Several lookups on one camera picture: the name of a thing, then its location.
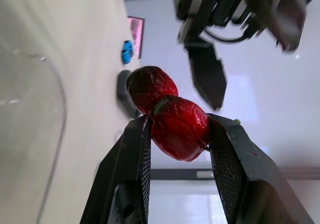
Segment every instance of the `black cable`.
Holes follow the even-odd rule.
[[[245,39],[249,38],[249,36],[247,34],[243,34],[241,37],[239,38],[234,38],[234,39],[225,39],[225,38],[220,38],[218,36],[216,36],[215,34],[211,33],[209,30],[204,29],[204,32],[209,35],[210,37],[220,41],[220,42],[225,42],[225,43],[238,43],[241,41],[244,41]]]

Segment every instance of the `framed picture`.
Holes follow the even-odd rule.
[[[134,40],[133,43],[135,47],[135,53],[137,54],[138,58],[141,58],[145,19],[128,16],[128,21],[130,24],[131,35]]]

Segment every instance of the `red foil-wrapped chocolate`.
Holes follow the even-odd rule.
[[[152,108],[165,96],[179,95],[169,75],[154,66],[145,66],[133,71],[126,86],[137,109],[143,114],[150,113]]]
[[[174,159],[191,162],[208,146],[209,119],[195,103],[167,96],[154,107],[150,116],[153,141]]]

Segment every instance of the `white wall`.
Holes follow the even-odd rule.
[[[290,180],[315,224],[320,224],[320,181]],[[151,181],[149,223],[226,224],[214,181]]]
[[[238,118],[250,138],[278,165],[320,165],[319,45],[320,0],[308,7],[308,17],[299,49],[282,53],[265,31],[259,38],[240,44],[217,43],[228,88],[221,115]],[[176,82],[180,96],[211,109],[194,89],[187,53],[177,44],[180,23],[175,19],[172,0],[126,2],[129,15],[145,18],[142,65],[164,69]],[[240,28],[214,30],[226,37],[241,35]],[[208,157],[181,163],[152,150],[154,168],[209,167]]]
[[[227,224],[214,181],[151,181],[148,222]]]

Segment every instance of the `blue object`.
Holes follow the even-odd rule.
[[[126,40],[123,45],[122,50],[122,61],[124,64],[128,64],[131,61],[132,56],[134,55],[134,49],[132,42],[130,40]]]
[[[131,55],[129,50],[122,50],[122,61],[124,64],[130,63]]]

